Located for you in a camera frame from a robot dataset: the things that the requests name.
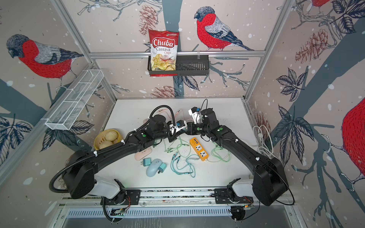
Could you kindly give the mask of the orange power strip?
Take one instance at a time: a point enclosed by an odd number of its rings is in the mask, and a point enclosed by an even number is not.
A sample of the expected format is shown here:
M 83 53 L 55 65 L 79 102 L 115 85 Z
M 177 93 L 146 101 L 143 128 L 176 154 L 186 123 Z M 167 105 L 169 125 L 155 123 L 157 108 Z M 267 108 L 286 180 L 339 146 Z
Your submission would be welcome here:
M 197 138 L 190 139 L 189 143 L 196 152 L 196 154 L 199 156 L 201 161 L 206 161 L 208 159 L 209 157 L 208 153 L 202 147 L 201 143 L 197 140 Z

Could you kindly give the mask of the teal charger plug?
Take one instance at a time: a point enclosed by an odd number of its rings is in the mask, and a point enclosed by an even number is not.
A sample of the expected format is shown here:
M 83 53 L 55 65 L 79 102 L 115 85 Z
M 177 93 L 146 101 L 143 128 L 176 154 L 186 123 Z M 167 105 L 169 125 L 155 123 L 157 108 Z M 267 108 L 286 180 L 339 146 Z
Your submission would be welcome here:
M 141 164 L 142 164 L 144 167 L 148 167 L 148 166 L 150 166 L 150 165 L 151 165 L 151 163 L 152 163 L 151 158 L 144 158 Z
M 158 174 L 163 173 L 166 169 L 167 165 L 165 163 L 161 163 L 161 165 L 158 168 Z

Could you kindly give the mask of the light blue computer mouse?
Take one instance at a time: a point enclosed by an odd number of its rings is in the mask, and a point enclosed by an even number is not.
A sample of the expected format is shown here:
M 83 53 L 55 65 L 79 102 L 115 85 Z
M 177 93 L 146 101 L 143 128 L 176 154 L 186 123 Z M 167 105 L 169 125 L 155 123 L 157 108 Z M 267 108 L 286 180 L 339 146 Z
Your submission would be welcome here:
M 147 177 L 154 177 L 158 173 L 159 168 L 162 164 L 163 162 L 160 159 L 154 159 L 147 168 Z

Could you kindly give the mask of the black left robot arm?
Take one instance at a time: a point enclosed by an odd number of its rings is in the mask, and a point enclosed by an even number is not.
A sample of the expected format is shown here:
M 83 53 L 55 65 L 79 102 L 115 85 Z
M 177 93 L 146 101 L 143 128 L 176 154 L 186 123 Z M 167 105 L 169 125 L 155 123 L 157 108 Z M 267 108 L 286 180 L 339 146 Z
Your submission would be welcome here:
M 186 128 L 185 120 L 167 121 L 153 111 L 141 127 L 127 133 L 124 140 L 104 149 L 84 153 L 78 150 L 70 158 L 70 164 L 57 172 L 50 180 L 49 189 L 55 193 L 69 193 L 79 199 L 86 195 L 108 199 L 120 195 L 123 185 L 117 179 L 109 180 L 96 174 L 110 164 L 154 145 L 156 140 L 173 142 Z

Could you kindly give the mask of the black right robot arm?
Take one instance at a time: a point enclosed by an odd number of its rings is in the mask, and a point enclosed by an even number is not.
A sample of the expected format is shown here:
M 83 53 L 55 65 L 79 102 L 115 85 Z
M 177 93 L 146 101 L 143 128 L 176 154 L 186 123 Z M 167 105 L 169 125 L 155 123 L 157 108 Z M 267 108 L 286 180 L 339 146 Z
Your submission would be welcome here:
M 270 206 L 289 191 L 281 161 L 269 158 L 252 149 L 225 125 L 219 124 L 212 108 L 193 107 L 189 110 L 193 122 L 187 123 L 187 135 L 205 135 L 220 147 L 236 156 L 252 173 L 252 190 L 265 206 Z

